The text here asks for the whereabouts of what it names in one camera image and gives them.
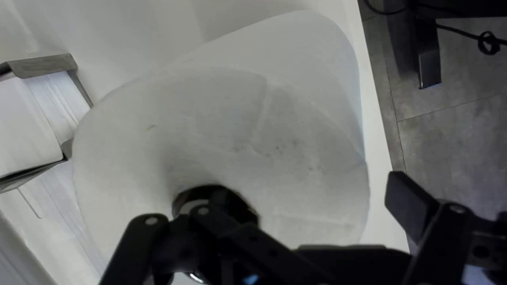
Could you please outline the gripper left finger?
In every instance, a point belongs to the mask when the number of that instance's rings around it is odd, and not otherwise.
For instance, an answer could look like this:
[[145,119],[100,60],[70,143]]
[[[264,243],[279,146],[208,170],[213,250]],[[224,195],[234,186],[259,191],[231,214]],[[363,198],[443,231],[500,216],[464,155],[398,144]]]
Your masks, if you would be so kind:
[[176,285],[177,274],[202,285],[316,285],[314,266],[252,223],[231,192],[213,186],[212,199],[168,220],[133,218],[99,285]]

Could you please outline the stack of white napkins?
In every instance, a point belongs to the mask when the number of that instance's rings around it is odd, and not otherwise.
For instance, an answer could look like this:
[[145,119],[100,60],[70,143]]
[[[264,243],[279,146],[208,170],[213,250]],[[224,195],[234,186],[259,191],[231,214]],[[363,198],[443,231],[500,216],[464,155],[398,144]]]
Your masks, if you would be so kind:
[[60,161],[90,110],[67,72],[0,76],[0,177]]

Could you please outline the white paper towel roll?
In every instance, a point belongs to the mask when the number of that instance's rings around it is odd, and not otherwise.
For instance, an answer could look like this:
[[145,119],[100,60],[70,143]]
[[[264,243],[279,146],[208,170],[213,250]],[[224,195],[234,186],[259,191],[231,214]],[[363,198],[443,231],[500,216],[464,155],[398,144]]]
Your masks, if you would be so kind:
[[184,190],[235,190],[286,245],[353,245],[369,212],[360,74],[313,11],[213,40],[110,92],[72,147],[84,221],[106,260],[129,221]]

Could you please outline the dark furniture leg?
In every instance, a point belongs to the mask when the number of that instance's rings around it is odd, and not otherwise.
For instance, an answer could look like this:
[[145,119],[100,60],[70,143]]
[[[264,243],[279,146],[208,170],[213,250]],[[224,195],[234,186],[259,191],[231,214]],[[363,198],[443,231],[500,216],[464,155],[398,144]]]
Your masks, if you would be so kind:
[[388,32],[400,77],[413,88],[442,83],[440,45],[431,0],[382,0]]

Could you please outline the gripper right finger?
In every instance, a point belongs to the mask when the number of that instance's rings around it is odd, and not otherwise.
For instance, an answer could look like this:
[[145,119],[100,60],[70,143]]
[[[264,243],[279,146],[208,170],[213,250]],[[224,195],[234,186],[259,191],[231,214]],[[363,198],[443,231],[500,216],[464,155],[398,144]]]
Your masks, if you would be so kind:
[[507,285],[507,211],[480,218],[466,206],[438,200],[406,173],[388,173],[385,207],[416,243],[402,285],[464,285],[467,265],[494,285]]

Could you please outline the grey napkin holder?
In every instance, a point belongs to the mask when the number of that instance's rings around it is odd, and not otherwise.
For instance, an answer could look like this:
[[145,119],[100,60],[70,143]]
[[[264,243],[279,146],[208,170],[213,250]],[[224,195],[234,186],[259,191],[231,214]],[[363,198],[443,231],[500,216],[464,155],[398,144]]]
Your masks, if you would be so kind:
[[[66,72],[75,87],[80,93],[81,98],[87,103],[89,108],[94,106],[92,99],[90,99],[85,87],[81,83],[77,75],[78,65],[73,56],[69,53],[60,55],[51,55],[44,57],[28,58],[9,60],[0,64],[0,76],[7,75],[12,72],[20,79],[32,79],[38,76],[47,76],[59,72]],[[34,166],[27,170],[16,171],[6,177],[0,178],[0,193],[19,188],[30,180],[45,173],[54,166],[67,162],[72,155],[72,143],[74,135],[65,139],[61,146],[62,159],[56,162],[46,163],[41,166]]]

